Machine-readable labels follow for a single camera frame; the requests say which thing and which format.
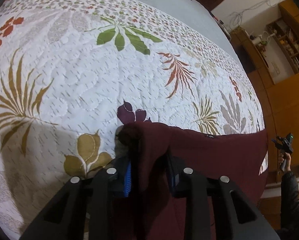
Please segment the right forearm black sleeve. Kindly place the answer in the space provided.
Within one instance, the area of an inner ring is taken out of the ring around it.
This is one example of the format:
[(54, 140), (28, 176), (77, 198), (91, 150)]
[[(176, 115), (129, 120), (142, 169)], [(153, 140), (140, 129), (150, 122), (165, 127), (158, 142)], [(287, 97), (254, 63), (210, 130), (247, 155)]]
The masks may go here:
[(299, 230), (299, 186), (292, 171), (286, 172), (281, 181), (281, 228)]

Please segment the right hand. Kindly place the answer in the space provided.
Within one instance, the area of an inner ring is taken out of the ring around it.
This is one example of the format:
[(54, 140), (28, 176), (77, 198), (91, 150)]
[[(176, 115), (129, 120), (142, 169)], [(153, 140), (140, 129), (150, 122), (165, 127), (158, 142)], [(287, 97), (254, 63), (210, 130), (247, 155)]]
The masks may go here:
[(281, 152), (278, 156), (278, 164), (282, 172), (291, 171), (291, 156), (289, 153)]

